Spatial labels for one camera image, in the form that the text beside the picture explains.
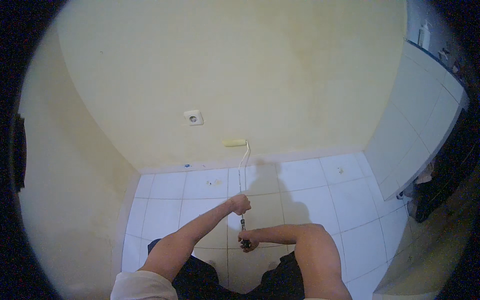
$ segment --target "person's left hand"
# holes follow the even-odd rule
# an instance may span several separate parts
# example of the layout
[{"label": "person's left hand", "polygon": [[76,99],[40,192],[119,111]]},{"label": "person's left hand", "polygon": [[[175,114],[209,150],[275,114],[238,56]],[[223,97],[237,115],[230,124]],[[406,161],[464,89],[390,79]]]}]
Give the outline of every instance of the person's left hand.
[{"label": "person's left hand", "polygon": [[233,196],[227,201],[230,201],[232,205],[232,211],[239,216],[252,208],[250,206],[250,201],[244,194]]},{"label": "person's left hand", "polygon": [[243,245],[240,246],[240,248],[243,249],[243,252],[247,253],[250,251],[255,250],[255,248],[258,247],[260,244],[259,241],[257,240],[255,236],[255,230],[246,230],[246,231],[240,231],[239,232],[239,242],[242,240],[249,240],[250,241],[250,247],[245,248]]}]

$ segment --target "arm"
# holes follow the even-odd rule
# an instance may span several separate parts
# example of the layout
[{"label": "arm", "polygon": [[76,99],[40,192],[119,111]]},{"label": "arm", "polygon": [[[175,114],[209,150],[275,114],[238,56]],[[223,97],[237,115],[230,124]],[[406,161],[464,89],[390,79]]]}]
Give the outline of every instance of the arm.
[{"label": "arm", "polygon": [[305,298],[351,300],[342,281],[340,255],[335,242],[322,225],[280,225],[270,228],[242,231],[239,239],[248,239],[252,247],[260,242],[296,244],[295,259],[303,277]]},{"label": "arm", "polygon": [[139,271],[154,272],[172,282],[201,238],[231,212],[241,215],[251,208],[250,201],[244,194],[228,199],[162,238]]}]

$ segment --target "wall socket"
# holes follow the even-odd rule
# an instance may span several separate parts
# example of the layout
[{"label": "wall socket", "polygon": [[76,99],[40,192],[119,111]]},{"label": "wall socket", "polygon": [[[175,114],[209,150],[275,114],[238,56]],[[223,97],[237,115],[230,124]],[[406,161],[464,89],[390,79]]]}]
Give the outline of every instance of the wall socket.
[{"label": "wall socket", "polygon": [[204,124],[204,119],[202,118],[202,114],[200,113],[199,110],[185,111],[183,113],[183,116],[185,117],[185,120],[187,120],[188,125],[190,126],[197,126],[197,125]]}]

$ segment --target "tiled floor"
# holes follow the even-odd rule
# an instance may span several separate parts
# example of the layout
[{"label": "tiled floor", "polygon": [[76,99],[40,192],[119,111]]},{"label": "tiled floor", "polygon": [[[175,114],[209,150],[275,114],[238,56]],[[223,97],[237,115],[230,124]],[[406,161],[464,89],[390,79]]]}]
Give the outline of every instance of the tiled floor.
[{"label": "tiled floor", "polygon": [[[242,169],[241,179],[252,204],[244,216],[247,229],[323,224],[338,247],[342,277],[354,300],[372,298],[388,262],[412,241],[404,202],[383,201],[363,153],[251,166]],[[143,265],[151,240],[237,193],[236,168],[143,175],[127,225],[123,271]],[[247,292],[294,245],[265,243],[243,253],[239,230],[240,216],[232,213],[197,244],[193,255],[215,262],[223,286]]]}]

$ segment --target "black shorts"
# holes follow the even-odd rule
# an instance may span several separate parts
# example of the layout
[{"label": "black shorts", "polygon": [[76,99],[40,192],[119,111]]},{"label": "black shorts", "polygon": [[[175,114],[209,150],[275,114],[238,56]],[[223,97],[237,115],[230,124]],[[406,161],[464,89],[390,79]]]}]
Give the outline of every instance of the black shorts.
[{"label": "black shorts", "polygon": [[[159,240],[154,240],[148,245],[149,254]],[[305,297],[303,279],[295,259],[295,252],[281,257],[280,264],[275,269],[265,272],[260,285],[247,294],[233,292],[219,285],[215,269],[193,256],[190,256],[180,269],[173,279],[172,286],[181,300],[302,300]]]}]

